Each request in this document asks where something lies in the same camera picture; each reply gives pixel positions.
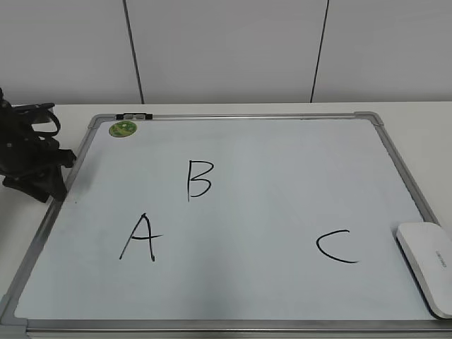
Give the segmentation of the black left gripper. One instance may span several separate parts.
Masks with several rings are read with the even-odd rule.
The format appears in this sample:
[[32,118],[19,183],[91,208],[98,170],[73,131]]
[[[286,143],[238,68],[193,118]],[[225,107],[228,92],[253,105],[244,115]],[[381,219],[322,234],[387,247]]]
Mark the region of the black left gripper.
[[[54,138],[59,133],[59,120],[52,102],[13,106],[1,94],[1,174],[13,176],[28,172],[40,163],[48,151],[56,152],[56,161],[73,168],[77,157],[72,150],[60,150]],[[52,122],[54,131],[36,131],[33,126]],[[45,203],[49,197],[63,201],[67,188],[59,166],[48,167],[25,177],[5,177],[2,184]]]

